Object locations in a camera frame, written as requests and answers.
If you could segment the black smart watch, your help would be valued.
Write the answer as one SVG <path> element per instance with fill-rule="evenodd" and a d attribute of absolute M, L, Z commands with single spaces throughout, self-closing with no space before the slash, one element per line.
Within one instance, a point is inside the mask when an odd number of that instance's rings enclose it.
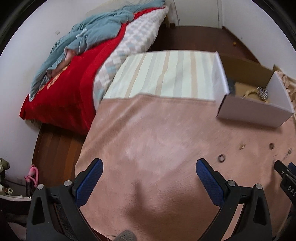
<path fill-rule="evenodd" d="M 228 88 L 229 88 L 230 94 L 235 95 L 236 94 L 236 89 L 235 89 L 236 81 L 231 78 L 227 78 L 227 82 L 228 82 Z"/>

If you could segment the pink slipper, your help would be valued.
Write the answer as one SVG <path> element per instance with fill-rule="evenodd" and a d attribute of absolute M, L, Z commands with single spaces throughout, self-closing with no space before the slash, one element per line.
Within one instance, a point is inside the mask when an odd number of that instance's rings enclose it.
<path fill-rule="evenodd" d="M 35 165 L 31 165 L 29 173 L 24 177 L 26 183 L 32 183 L 37 188 L 39 183 L 39 170 Z"/>

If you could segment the red blanket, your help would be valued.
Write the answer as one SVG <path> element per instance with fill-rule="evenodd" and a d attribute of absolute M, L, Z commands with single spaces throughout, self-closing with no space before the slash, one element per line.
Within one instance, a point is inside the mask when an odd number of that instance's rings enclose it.
<path fill-rule="evenodd" d="M 159 8 L 140 11 L 134 19 L 156 9 Z M 114 39 L 74 57 L 56 77 L 41 87 L 32 101 L 26 98 L 20 118 L 86 135 L 97 111 L 92 92 L 95 74 L 123 39 L 127 25 L 122 25 Z"/>

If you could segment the pink and striped table cloth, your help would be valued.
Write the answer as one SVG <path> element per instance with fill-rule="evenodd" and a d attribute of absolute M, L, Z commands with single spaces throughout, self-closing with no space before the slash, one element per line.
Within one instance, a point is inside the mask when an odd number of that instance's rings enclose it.
<path fill-rule="evenodd" d="M 217 118 L 214 54 L 161 51 L 127 57 L 92 122 L 75 171 L 103 161 L 81 211 L 98 233 L 139 240 L 197 240 L 218 211 L 195 166 L 204 158 L 241 186 L 262 185 L 273 235 L 291 202 L 273 168 L 295 162 L 295 122 L 278 128 Z"/>

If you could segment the white cardboard box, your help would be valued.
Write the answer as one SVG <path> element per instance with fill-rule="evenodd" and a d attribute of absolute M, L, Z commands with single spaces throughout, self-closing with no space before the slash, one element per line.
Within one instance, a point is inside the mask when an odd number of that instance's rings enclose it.
<path fill-rule="evenodd" d="M 235 95 L 227 78 L 236 81 Z M 254 61 L 216 52 L 212 85 L 220 119 L 278 128 L 295 112 L 280 76 Z"/>

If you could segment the checkered mattress sheet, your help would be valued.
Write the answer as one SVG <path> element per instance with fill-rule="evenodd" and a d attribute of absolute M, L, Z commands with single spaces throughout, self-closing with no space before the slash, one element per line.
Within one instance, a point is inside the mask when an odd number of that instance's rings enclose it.
<path fill-rule="evenodd" d="M 95 74 L 92 91 L 95 109 L 98 109 L 100 101 L 126 58 L 148 51 L 168 13 L 169 7 L 165 6 L 143 14 L 127 25 L 123 39 Z"/>

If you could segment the blue-grey quilt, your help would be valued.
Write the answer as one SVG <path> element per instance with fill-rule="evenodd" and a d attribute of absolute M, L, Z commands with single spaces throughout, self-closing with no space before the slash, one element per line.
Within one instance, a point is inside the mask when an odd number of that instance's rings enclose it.
<path fill-rule="evenodd" d="M 74 25 L 69 33 L 53 45 L 48 58 L 34 76 L 30 87 L 29 101 L 32 101 L 41 87 L 52 78 L 52 71 L 66 60 L 69 51 L 79 55 L 103 41 L 113 39 L 118 35 L 122 24 L 133 21 L 135 13 L 145 9 L 160 8 L 164 4 L 164 1 L 128 4 L 114 11 L 91 15 Z"/>

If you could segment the white door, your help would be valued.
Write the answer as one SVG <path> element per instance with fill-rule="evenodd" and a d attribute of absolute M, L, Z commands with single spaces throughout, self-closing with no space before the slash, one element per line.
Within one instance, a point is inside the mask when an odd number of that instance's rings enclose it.
<path fill-rule="evenodd" d="M 222 28 L 221 0 L 173 1 L 179 26 Z"/>

